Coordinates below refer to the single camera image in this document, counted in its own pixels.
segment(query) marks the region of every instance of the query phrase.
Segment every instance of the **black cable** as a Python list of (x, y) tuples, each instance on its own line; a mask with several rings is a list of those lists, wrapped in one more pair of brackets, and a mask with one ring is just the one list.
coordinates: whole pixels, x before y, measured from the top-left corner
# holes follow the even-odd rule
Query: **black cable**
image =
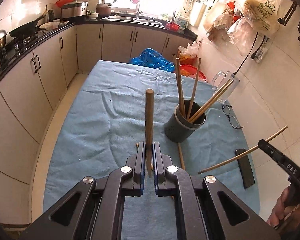
[(252, 48), (251, 48), (249, 54), (248, 54), (248, 55), (246, 56), (246, 58), (242, 61), (241, 65), (240, 65), (240, 67), (237, 69), (237, 71), (234, 72), (234, 75), (236, 75), (236, 74), (238, 73), (238, 71), (239, 71), (240, 68), (242, 67), (243, 63), (244, 63), (244, 62), (246, 61), (246, 59), (249, 57), (249, 55), (250, 55), (250, 53), (251, 53), (251, 51), (252, 51), (252, 49), (253, 49), (253, 46), (254, 46), (254, 44), (256, 43), (256, 40), (257, 40), (257, 37), (258, 37), (258, 33), (259, 33), (259, 32), (257, 32), (257, 34), (256, 34), (256, 37), (255, 37), (255, 39), (254, 39), (254, 42), (253, 42), (253, 44), (252, 44)]
[(251, 54), (250, 58), (254, 59), (256, 57), (257, 51), (261, 48), (263, 42), (265, 41), (265, 38), (266, 38), (266, 36), (263, 36), (263, 40), (262, 40), (259, 48), (257, 48), (257, 50), (254, 53)]

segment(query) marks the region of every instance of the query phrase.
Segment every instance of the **mug handle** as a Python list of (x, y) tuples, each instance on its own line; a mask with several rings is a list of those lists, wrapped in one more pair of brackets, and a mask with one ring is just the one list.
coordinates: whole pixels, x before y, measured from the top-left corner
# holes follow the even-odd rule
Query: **mug handle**
[(214, 85), (216, 79), (219, 77), (219, 76), (226, 76), (226, 73), (224, 73), (223, 71), (220, 71), (217, 75), (214, 76), (214, 78), (212, 79), (212, 82), (211, 82), (211, 88), (215, 91), (217, 91), (217, 87)]

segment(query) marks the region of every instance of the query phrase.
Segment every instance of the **dark gray cup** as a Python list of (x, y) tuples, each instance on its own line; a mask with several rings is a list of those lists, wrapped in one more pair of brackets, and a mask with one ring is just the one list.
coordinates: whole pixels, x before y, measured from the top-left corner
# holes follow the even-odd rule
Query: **dark gray cup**
[[(185, 100), (186, 114), (188, 113), (189, 105), (190, 100)], [(197, 103), (193, 102), (190, 116), (192, 116), (200, 108), (201, 107)], [(195, 130), (197, 130), (201, 125), (203, 125), (205, 121), (206, 115), (203, 114), (196, 121), (194, 121), (194, 123), (188, 122), (181, 115), (179, 107), (176, 106), (169, 121), (164, 124), (164, 133), (173, 142), (183, 142)]]

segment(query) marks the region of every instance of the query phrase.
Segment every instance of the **black frying pan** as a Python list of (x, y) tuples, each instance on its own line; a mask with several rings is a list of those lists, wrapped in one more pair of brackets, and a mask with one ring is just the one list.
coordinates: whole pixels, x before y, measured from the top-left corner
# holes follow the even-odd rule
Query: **black frying pan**
[(37, 26), (38, 21), (43, 19), (46, 14), (47, 11), (45, 11), (39, 18), (35, 19), (34, 21), (21, 25), (18, 28), (10, 31), (9, 32), (10, 36), (13, 38), (17, 38), (20, 36), (26, 36), (26, 37), (31, 36), (35, 32), (35, 27)]

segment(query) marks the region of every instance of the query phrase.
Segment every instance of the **eyeglasses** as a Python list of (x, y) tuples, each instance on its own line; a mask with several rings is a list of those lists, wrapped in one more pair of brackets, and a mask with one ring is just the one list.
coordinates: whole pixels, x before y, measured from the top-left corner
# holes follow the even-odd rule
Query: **eyeglasses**
[(239, 125), (237, 118), (235, 118), (234, 116), (230, 116), (230, 112), (231, 112), (230, 107), (232, 107), (232, 106), (222, 105), (222, 111), (228, 117), (231, 126), (236, 130), (243, 128), (243, 126)]

